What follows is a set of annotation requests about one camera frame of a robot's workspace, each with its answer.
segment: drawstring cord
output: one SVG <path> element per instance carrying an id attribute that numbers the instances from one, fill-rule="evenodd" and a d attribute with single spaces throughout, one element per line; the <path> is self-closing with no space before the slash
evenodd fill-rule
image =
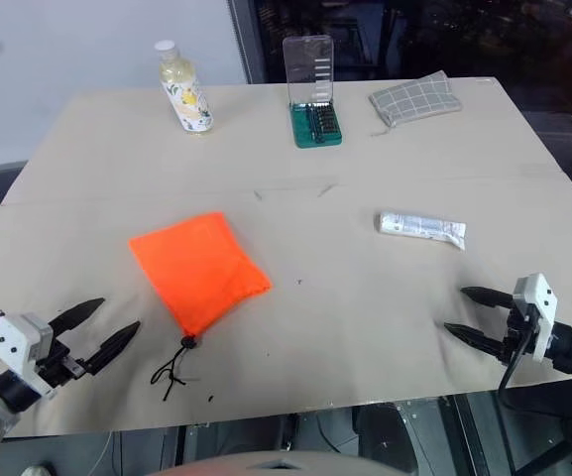
<path id="1" fill-rule="evenodd" d="M 165 373 L 169 374 L 169 386 L 167 387 L 167 391 L 165 392 L 165 397 L 163 398 L 163 402 L 167 401 L 167 397 L 169 396 L 171 388 L 173 387 L 173 384 L 175 382 L 178 382 L 181 385 L 186 385 L 186 382 L 184 380 L 179 379 L 178 377 L 175 376 L 175 361 L 185 350 L 194 349 L 197 346 L 197 342 L 195 342 L 194 336 L 187 335 L 182 338 L 181 344 L 182 346 L 177 350 L 177 352 L 175 352 L 175 355 L 173 355 L 170 361 L 163 364 L 156 372 L 154 372 L 154 375 L 151 376 L 151 380 L 149 382 L 151 385 L 154 385 L 160 380 L 162 375 L 164 375 Z"/>

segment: yellow liquid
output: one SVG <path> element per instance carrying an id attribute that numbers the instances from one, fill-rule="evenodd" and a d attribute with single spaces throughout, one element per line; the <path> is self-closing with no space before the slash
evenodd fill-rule
<path id="1" fill-rule="evenodd" d="M 187 82 L 195 80 L 195 66 L 188 59 L 181 56 L 175 56 L 172 59 L 166 59 L 160 63 L 160 80 L 166 82 Z M 188 134 L 201 136 L 209 133 L 213 128 L 207 131 L 188 131 Z"/>

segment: floor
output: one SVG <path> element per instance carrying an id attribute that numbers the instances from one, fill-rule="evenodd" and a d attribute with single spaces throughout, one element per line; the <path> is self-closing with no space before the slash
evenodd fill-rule
<path id="1" fill-rule="evenodd" d="M 503 411 L 508 445 L 499 432 L 499 419 L 493 393 L 469 394 L 474 424 L 491 476 L 509 476 L 511 466 L 519 469 L 563 439 L 560 422 L 546 416 L 526 416 Z M 419 476 L 468 474 L 461 470 L 451 445 L 450 429 L 441 415 L 442 399 L 397 402 L 415 453 Z M 218 454 L 253 450 L 253 438 L 262 444 L 279 447 L 273 421 L 266 418 L 238 420 L 206 425 L 191 425 L 185 436 L 178 428 L 162 428 L 115 433 L 89 433 L 5 441 L 0 450 L 0 474 L 20 475 L 34 464 L 50 463 L 58 476 L 85 475 L 103 454 L 94 475 L 136 476 L 189 463 Z M 351 409 L 334 409 L 300 414 L 291 450 L 332 451 L 323 439 L 341 453 L 358 454 L 358 436 L 352 429 Z M 541 476 L 572 476 L 572 454 Z"/>
<path id="2" fill-rule="evenodd" d="M 572 176 L 572 114 L 522 111 L 543 145 L 568 176 Z"/>

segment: white plastic cap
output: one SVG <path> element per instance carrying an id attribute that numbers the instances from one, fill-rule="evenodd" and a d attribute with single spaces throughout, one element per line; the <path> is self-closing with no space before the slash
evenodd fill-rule
<path id="1" fill-rule="evenodd" d="M 158 52 L 161 59 L 169 58 L 179 54 L 175 42 L 173 40 L 161 40 L 156 42 L 154 49 Z"/>

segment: table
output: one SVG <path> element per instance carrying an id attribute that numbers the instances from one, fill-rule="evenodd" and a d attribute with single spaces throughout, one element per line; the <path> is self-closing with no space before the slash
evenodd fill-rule
<path id="1" fill-rule="evenodd" d="M 510 291 L 542 271 L 572 324 L 572 183 L 492 78 L 453 79 L 463 111 L 388 135 L 367 101 L 392 81 L 335 84 L 338 147 L 300 150 L 284 85 L 206 89 L 215 128 L 186 135 L 157 90 L 84 94 L 63 112 L 0 207 L 0 308 L 46 319 L 105 297 L 62 336 L 74 357 L 140 319 L 95 378 L 28 411 L 13 435 L 170 426 L 494 389 L 504 371 L 444 332 L 503 335 L 462 286 Z M 381 209 L 468 224 L 467 251 L 381 235 Z M 151 386 L 180 331 L 129 238 L 222 210 L 274 288 L 209 329 Z M 565 378 L 525 359 L 515 385 Z"/>

